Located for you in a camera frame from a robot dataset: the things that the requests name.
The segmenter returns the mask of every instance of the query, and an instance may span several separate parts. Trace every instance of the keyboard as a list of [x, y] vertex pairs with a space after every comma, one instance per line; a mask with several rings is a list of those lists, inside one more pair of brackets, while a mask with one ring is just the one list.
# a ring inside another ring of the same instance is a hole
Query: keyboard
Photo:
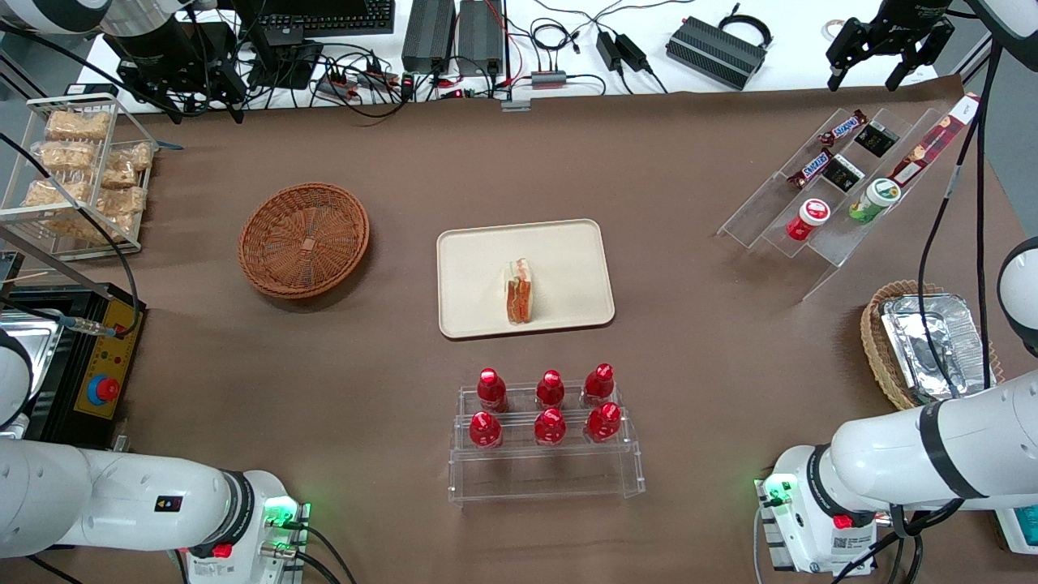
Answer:
[[393, 0], [365, 0], [367, 15], [362, 17], [304, 17], [300, 15], [264, 15], [264, 30], [302, 28], [303, 36], [352, 36], [356, 34], [392, 34]]

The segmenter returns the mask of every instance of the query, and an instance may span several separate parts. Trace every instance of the yellow panel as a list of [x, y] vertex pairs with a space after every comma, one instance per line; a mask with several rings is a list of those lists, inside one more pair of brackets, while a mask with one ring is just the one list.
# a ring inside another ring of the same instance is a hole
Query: yellow panel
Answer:
[[[105, 319], [102, 323], [109, 328], [114, 328], [116, 325], [129, 327], [133, 323], [133, 307], [113, 299], [108, 304], [108, 310], [105, 312]], [[140, 333], [139, 328], [128, 335], [126, 339], [97, 338], [93, 344], [93, 354], [86, 367], [86, 374], [80, 382], [79, 393], [76, 395], [76, 407], [73, 410], [106, 420], [111, 420], [115, 416], [115, 407], [122, 398], [127, 373], [130, 370], [130, 356], [133, 355], [133, 350], [137, 345], [138, 333]], [[119, 395], [100, 407], [90, 404], [86, 397], [86, 388], [90, 385], [90, 380], [97, 376], [108, 376], [119, 384]]]

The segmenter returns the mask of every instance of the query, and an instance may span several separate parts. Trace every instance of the jar lid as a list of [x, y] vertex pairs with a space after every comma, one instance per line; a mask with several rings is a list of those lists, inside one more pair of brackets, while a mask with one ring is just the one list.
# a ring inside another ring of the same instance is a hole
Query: jar lid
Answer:
[[865, 192], [869, 202], [879, 206], [890, 206], [901, 198], [901, 187], [890, 178], [876, 178]]
[[829, 205], [820, 198], [809, 198], [800, 205], [800, 220], [818, 226], [829, 218]]

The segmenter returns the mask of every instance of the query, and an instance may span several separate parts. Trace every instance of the white table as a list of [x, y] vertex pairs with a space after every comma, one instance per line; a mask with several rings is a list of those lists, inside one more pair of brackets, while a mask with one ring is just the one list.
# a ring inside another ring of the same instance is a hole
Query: white table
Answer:
[[[591, 15], [595, 15], [612, 2], [610, 0], [542, 0], [545, 4], [554, 8], [579, 9]], [[621, 5], [627, 4], [648, 4], [651, 0], [625, 0]], [[717, 23], [728, 16], [734, 5], [734, 0], [696, 0], [690, 4], [665, 4], [647, 9], [623, 10], [616, 15], [610, 15], [602, 19], [602, 22], [617, 29], [620, 33], [625, 33], [634, 40], [638, 47], [648, 55], [650, 63], [659, 78], [673, 91], [731, 91], [720, 83], [717, 83], [704, 75], [692, 71], [685, 65], [671, 59], [665, 54], [664, 45], [681, 26], [681, 20], [688, 16], [693, 16], [700, 20]], [[825, 58], [825, 50], [829, 46], [822, 35], [822, 27], [826, 22], [834, 19], [847, 19], [857, 17], [861, 20], [871, 20], [879, 6], [879, 0], [743, 0], [739, 8], [740, 13], [757, 17], [765, 22], [771, 29], [774, 40], [768, 48], [767, 58], [761, 69], [749, 80], [745, 91], [766, 91], [776, 89], [809, 89], [825, 87], [829, 78], [829, 63]], [[539, 17], [550, 17], [557, 20], [570, 30], [586, 22], [586, 19], [579, 15], [569, 15], [563, 12], [548, 11], [538, 5], [532, 0], [511, 0], [507, 4], [510, 20], [519, 27], [528, 27], [529, 23]], [[404, 34], [407, 30], [407, 20], [411, 9], [411, 0], [398, 0], [397, 15], [393, 34], [374, 34], [363, 36], [340, 36], [318, 38], [319, 43], [351, 43], [365, 48], [370, 48], [379, 56], [392, 63], [392, 72], [401, 72], [401, 50], [404, 43]], [[213, 21], [223, 18], [230, 21], [233, 13], [217, 13], [216, 10], [199, 13], [199, 20]], [[742, 37], [753, 44], [761, 41], [760, 34], [756, 29], [744, 24], [733, 24], [726, 27], [726, 30]], [[605, 69], [595, 47], [597, 30], [593, 26], [585, 26], [580, 29], [577, 44], [580, 46], [580, 54], [574, 52], [572, 46], [567, 46], [559, 51], [559, 67], [568, 74], [594, 74], [602, 77], [606, 81], [609, 94], [626, 93], [621, 80], [616, 73]], [[554, 41], [557, 33], [544, 32], [544, 39]], [[519, 64], [516, 56], [516, 46], [522, 55], [522, 75], [528, 75], [530, 69], [537, 69], [537, 58], [532, 45], [525, 37], [512, 36], [515, 45], [512, 46], [512, 66], [513, 71]], [[324, 55], [334, 58], [352, 51], [345, 47], [326, 47]], [[243, 51], [243, 58], [252, 58], [252, 53]], [[109, 49], [102, 37], [94, 40], [90, 54], [87, 57], [89, 62], [115, 75], [115, 67], [118, 58]], [[544, 51], [541, 51], [541, 59], [547, 67], [547, 58]], [[844, 79], [844, 87], [857, 85], [882, 85], [900, 57], [873, 57], [863, 63], [852, 67]], [[457, 64], [452, 63], [453, 71], [457, 71]], [[247, 71], [247, 66], [242, 66], [242, 71]], [[324, 65], [319, 65], [315, 69], [315, 79], [324, 73]], [[937, 76], [932, 66], [920, 67], [909, 75], [902, 84], [918, 83]], [[634, 73], [629, 68], [626, 71], [627, 83], [636, 93], [658, 93], [661, 92], [656, 82], [646, 73]], [[103, 82], [104, 79], [95, 72], [84, 68], [79, 76], [79, 82]], [[563, 95], [586, 95], [598, 94], [601, 91], [601, 83], [595, 79], [573, 80], [568, 85], [558, 89], [532, 90], [528, 86], [528, 81], [520, 83], [514, 91], [515, 100], [529, 100], [541, 96], [563, 96]], [[475, 90], [486, 89], [487, 82], [483, 78], [468, 78], [462, 81], [460, 87]], [[428, 85], [419, 91], [419, 98], [425, 100]], [[370, 103], [370, 95], [365, 91], [362, 93], [365, 103]], [[308, 89], [295, 91], [296, 102], [299, 107], [306, 107], [310, 103], [311, 93]], [[120, 91], [120, 101], [132, 112], [155, 112], [154, 107], [137, 103], [126, 91]], [[267, 104], [267, 95], [255, 100], [251, 108], [264, 107]], [[332, 106], [327, 102], [316, 100], [315, 105]], [[270, 100], [271, 108], [291, 108], [293, 106], [292, 95], [288, 89], [275, 90]]]

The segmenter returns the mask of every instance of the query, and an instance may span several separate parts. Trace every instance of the foil container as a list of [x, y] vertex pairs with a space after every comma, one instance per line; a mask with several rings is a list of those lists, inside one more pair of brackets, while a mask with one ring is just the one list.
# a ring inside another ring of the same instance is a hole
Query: foil container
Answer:
[[919, 299], [908, 296], [895, 297], [879, 306], [880, 321], [905, 386], [922, 404], [982, 392], [983, 353], [966, 302], [954, 295], [929, 295], [924, 297], [924, 307], [933, 349], [952, 385], [945, 380], [927, 344], [919, 317]]

